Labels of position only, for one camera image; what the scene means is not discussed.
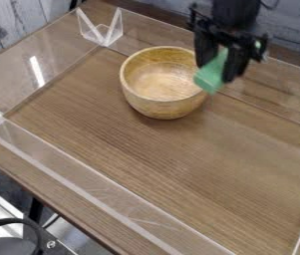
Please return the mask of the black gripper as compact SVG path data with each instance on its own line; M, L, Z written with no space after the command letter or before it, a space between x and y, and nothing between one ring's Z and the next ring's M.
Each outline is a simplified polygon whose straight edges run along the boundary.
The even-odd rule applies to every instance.
M252 42L266 45L266 35L250 32L259 12L261 0L210 0L210 13L196 3L188 5L187 28L194 34L195 64L200 68L227 48L222 82L243 75Z

